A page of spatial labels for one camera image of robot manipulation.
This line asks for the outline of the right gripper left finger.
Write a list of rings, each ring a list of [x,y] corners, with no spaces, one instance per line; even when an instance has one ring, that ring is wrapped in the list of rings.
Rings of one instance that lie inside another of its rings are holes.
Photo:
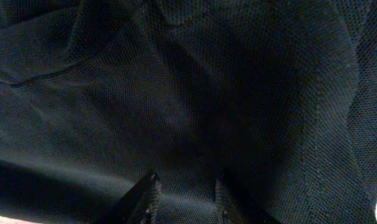
[[[156,224],[161,186],[156,172],[147,173],[92,224]]]

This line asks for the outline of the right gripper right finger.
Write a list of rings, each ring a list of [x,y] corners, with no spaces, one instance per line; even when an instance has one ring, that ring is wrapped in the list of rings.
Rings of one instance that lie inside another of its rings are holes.
[[[226,180],[216,180],[215,203],[219,224],[281,224]]]

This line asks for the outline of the black t-shirt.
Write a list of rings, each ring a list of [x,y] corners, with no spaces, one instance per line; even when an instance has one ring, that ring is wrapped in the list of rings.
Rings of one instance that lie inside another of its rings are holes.
[[[375,223],[377,0],[0,0],[0,216],[156,223],[226,180],[280,223]]]

